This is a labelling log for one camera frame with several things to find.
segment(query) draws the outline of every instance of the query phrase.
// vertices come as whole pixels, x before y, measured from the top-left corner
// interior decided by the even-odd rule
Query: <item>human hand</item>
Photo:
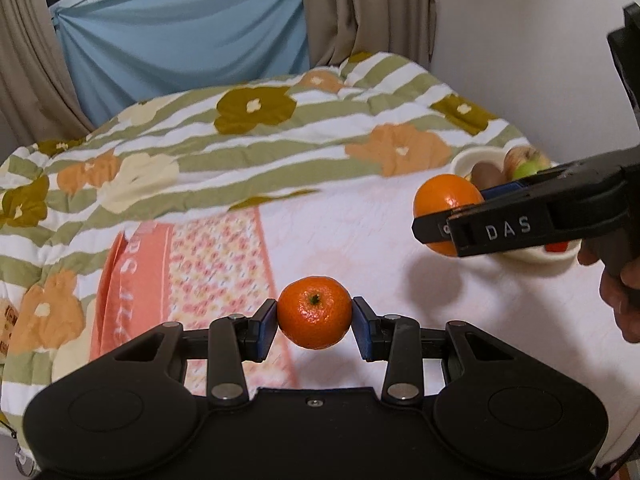
[[[583,266],[591,266],[599,258],[583,243],[578,254],[578,262]],[[640,289],[640,258],[629,262],[620,272],[620,280],[626,286]],[[622,330],[622,337],[629,343],[640,342],[640,308],[629,305],[626,292],[620,282],[602,271],[600,279],[600,297],[614,312],[616,325]]]

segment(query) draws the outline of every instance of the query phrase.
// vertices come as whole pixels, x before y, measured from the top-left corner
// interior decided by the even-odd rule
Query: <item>green apple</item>
[[[516,146],[504,157],[504,176],[517,180],[551,167],[548,157],[533,146]]]
[[[535,175],[542,168],[535,160],[529,160],[528,162],[523,162],[520,164],[516,171],[513,172],[512,180],[520,180],[521,178],[525,178],[526,176]]]

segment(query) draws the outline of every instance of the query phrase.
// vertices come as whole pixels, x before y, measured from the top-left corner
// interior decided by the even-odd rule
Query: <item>orange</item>
[[[351,296],[327,276],[309,276],[287,285],[277,306],[278,325],[302,348],[335,345],[351,326]]]
[[[427,180],[415,194],[414,218],[465,205],[479,204],[483,200],[478,188],[466,178],[454,174],[440,174]],[[458,256],[452,242],[436,242],[427,244],[427,247],[445,256]]]

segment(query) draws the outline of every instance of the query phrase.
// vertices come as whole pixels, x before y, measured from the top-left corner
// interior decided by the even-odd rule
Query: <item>red fruit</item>
[[[555,244],[545,245],[545,251],[547,253],[565,253],[569,248],[569,242],[558,242]]]

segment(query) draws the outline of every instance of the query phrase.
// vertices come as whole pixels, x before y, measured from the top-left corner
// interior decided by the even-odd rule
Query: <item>metal pin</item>
[[[211,389],[211,395],[220,400],[231,400],[240,397],[244,390],[240,384],[222,383]]]
[[[417,386],[409,383],[396,383],[392,384],[386,389],[386,392],[395,399],[409,400],[413,399],[420,390]]]

